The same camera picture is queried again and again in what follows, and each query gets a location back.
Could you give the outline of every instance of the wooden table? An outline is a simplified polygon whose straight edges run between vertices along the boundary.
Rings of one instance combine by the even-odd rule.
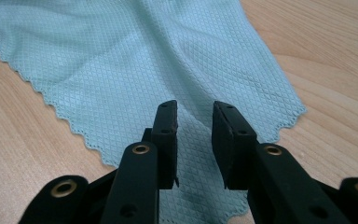
[[[281,131],[309,174],[338,187],[358,176],[358,0],[242,0],[309,112]],[[0,62],[0,223],[14,223],[60,175],[112,171],[70,132],[41,94]],[[230,223],[250,222],[234,217]]]

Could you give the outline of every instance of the wood grain surface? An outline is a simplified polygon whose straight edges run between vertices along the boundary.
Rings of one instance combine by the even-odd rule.
[[[335,188],[342,178],[358,176],[358,0],[241,3],[308,109],[294,128],[281,131],[279,144],[312,177]],[[93,181],[113,169],[0,62],[0,223],[18,222],[55,177]]]

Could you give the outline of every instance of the light blue cloth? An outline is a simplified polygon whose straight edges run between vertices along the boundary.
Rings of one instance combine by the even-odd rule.
[[[0,59],[115,166],[157,106],[178,101],[181,186],[160,193],[161,223],[247,209],[213,156],[214,100],[235,105],[261,142],[305,112],[237,0],[0,1]]]

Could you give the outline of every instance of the diamond textured fabric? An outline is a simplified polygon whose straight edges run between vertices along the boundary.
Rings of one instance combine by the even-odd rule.
[[[160,192],[161,223],[247,209],[214,160],[214,100],[235,105],[261,142],[305,112],[237,0],[0,1],[0,59],[115,166],[157,106],[178,101],[181,186]]]

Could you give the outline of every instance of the microfiber cloth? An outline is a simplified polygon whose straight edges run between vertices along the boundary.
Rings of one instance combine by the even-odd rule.
[[[158,105],[177,100],[180,187],[160,192],[160,223],[247,210],[213,156],[215,100],[235,105],[260,142],[305,112],[237,0],[0,1],[0,60],[115,166]]]

